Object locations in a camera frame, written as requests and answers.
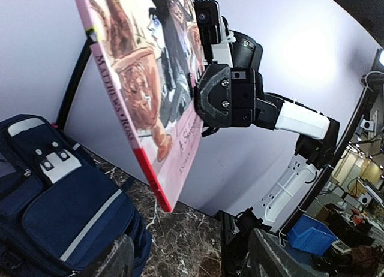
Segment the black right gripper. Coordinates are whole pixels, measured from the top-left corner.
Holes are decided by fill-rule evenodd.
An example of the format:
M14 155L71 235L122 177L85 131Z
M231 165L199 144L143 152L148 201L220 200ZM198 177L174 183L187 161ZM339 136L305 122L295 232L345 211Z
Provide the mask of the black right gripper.
M194 87L195 111L209 127L249 127L257 98L264 99L263 80L253 68L209 64Z

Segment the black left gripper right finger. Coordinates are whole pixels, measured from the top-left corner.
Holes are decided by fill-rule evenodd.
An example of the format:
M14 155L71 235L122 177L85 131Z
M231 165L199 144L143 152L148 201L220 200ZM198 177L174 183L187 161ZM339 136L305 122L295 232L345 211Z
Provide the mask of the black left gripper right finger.
M303 276L303 268L262 230L248 238L250 276Z

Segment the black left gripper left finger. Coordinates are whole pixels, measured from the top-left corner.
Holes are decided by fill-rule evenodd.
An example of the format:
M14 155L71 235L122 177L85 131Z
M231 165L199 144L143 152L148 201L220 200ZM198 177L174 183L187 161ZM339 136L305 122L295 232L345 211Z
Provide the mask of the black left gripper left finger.
M133 276L134 244L126 234L120 234L80 275L86 277Z

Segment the navy blue student backpack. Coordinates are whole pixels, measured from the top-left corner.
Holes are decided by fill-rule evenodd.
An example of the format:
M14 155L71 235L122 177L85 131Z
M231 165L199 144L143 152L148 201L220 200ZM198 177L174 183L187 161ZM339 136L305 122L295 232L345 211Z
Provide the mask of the navy blue student backpack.
M133 275L151 251L142 215L83 147L36 115L1 122L1 269L11 276L74 276L120 234Z

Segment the pink illustrated paperback book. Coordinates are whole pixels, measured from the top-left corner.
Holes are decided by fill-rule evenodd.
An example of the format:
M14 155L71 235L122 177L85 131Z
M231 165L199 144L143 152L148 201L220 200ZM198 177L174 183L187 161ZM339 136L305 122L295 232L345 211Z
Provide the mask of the pink illustrated paperback book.
M202 138L193 91L205 58L193 0L75 2L119 123L173 212Z

